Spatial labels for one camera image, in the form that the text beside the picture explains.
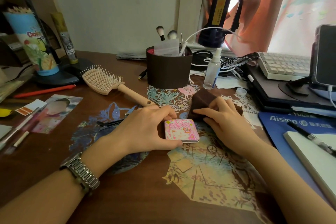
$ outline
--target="brown container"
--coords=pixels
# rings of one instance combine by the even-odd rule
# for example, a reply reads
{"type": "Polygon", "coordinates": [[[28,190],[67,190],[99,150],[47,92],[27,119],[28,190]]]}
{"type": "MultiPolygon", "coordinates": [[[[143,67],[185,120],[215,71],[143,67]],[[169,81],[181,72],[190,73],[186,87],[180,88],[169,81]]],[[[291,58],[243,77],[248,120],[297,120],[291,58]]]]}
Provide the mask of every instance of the brown container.
{"type": "Polygon", "coordinates": [[[177,89],[188,85],[193,53],[186,47],[185,56],[154,55],[154,47],[146,49],[148,84],[159,89],[177,89]]]}

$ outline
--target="spray bottle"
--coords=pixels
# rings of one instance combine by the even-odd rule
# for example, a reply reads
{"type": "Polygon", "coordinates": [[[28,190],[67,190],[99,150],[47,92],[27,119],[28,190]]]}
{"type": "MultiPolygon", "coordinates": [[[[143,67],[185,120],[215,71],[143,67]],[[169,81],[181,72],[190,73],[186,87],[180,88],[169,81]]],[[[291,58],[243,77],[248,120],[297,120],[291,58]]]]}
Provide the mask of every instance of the spray bottle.
{"type": "Polygon", "coordinates": [[[217,48],[215,55],[208,64],[205,74],[203,88],[212,90],[215,87],[216,79],[221,68],[221,48],[217,48]]]}

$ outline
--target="metal watch band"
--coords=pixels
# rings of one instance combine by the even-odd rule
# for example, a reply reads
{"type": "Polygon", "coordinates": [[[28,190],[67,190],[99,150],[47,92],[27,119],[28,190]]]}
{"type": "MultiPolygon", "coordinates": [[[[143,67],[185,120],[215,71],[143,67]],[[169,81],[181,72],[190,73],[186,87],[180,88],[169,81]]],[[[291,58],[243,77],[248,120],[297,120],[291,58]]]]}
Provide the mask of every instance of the metal watch band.
{"type": "Polygon", "coordinates": [[[71,171],[71,173],[75,176],[76,181],[81,184],[86,192],[88,192],[89,189],[96,189],[100,184],[100,181],[81,161],[81,154],[81,152],[76,154],[68,162],[64,163],[61,166],[61,169],[67,168],[69,171],[71,171]]]}

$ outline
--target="wooden hair brush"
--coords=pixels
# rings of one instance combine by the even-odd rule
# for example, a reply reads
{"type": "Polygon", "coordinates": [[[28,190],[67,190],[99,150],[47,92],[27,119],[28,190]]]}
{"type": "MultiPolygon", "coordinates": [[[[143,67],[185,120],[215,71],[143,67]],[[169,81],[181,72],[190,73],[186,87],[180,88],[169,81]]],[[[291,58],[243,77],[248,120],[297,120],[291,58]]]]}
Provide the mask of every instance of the wooden hair brush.
{"type": "Polygon", "coordinates": [[[155,104],[144,96],[126,87],[121,76],[115,76],[114,74],[107,72],[106,69],[101,66],[86,68],[81,74],[86,84],[99,94],[107,95],[111,90],[119,90],[133,98],[142,106],[155,104]]]}

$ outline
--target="white keyboard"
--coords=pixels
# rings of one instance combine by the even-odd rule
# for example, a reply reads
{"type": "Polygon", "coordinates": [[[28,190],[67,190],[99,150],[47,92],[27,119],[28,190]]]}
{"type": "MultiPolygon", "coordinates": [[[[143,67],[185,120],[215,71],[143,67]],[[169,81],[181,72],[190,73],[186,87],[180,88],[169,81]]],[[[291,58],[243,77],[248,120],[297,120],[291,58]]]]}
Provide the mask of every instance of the white keyboard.
{"type": "Polygon", "coordinates": [[[295,81],[309,76],[310,57],[259,52],[258,64],[267,79],[295,81]]]}

